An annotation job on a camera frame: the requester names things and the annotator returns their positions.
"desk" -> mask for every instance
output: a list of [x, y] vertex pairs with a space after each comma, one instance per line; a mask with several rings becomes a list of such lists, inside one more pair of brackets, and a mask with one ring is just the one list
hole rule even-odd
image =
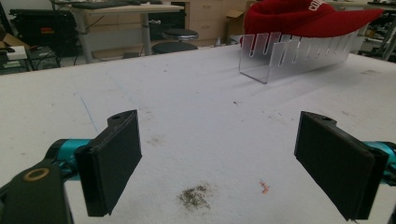
[[[111, 217], [78, 223], [346, 223], [293, 152], [300, 112], [338, 121], [360, 140], [396, 142], [396, 65], [345, 63], [263, 85], [238, 72], [239, 46], [153, 55], [0, 77], [0, 185], [60, 138], [93, 138], [137, 109], [143, 158]], [[269, 186], [262, 194], [261, 179]], [[209, 207], [178, 196], [204, 185]], [[396, 188], [380, 186], [368, 221], [386, 224]]]
[[[110, 7], [110, 8], [102, 8], [96, 10], [88, 10], [88, 9], [79, 9], [79, 8], [71, 8], [71, 11], [76, 19], [77, 29], [78, 29], [78, 38], [81, 42], [82, 50], [84, 52], [85, 61], [87, 63], [92, 63], [92, 46], [94, 42], [98, 41], [98, 38], [102, 40], [102, 43], [108, 45], [118, 45], [120, 42], [122, 43], [122, 39], [111, 39], [114, 37], [115, 32], [109, 33], [100, 33], [95, 36], [90, 36], [87, 32], [87, 27], [89, 24], [86, 24], [84, 21], [84, 15], [121, 15], [121, 14], [141, 14], [142, 19], [142, 42], [145, 49], [145, 54], [151, 54], [150, 40], [149, 40], [149, 13], [159, 13], [159, 12], [175, 12], [180, 11], [183, 7], [172, 6], [172, 5], [141, 5], [141, 6], [126, 6], [126, 7]], [[128, 35], [128, 30], [120, 31], [121, 35]]]

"chair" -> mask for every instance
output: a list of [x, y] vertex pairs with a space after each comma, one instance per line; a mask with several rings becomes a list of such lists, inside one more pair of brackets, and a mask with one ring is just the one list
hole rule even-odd
[[198, 49], [195, 45], [183, 41], [198, 39], [198, 33], [186, 29], [169, 29], [163, 32], [163, 38], [178, 40], [178, 42], [162, 42], [151, 49], [155, 54], [173, 53]]

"workbench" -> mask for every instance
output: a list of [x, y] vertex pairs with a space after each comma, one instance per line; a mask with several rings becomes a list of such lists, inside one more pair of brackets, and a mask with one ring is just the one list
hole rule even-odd
[[[111, 216], [88, 217], [79, 182], [65, 189], [75, 223], [347, 223], [295, 159], [301, 111], [361, 141], [396, 142], [396, 66], [359, 55], [261, 84], [238, 72], [240, 46], [0, 77], [0, 185], [61, 138], [94, 138], [138, 112], [142, 160]], [[180, 198], [200, 190], [203, 201]], [[369, 220], [386, 224], [396, 188], [381, 185]]]

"clear acrylic rack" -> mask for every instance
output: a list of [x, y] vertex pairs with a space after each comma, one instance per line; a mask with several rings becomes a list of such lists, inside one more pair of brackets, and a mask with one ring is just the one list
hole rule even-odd
[[244, 35], [239, 72], [267, 83], [344, 62], [357, 32], [327, 38], [281, 33]]

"red baseball cap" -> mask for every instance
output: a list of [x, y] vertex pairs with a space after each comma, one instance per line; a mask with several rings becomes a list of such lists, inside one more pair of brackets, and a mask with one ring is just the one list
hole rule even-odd
[[336, 11], [323, 0], [262, 0], [245, 17], [245, 34], [333, 37], [352, 33], [378, 18], [383, 9]]

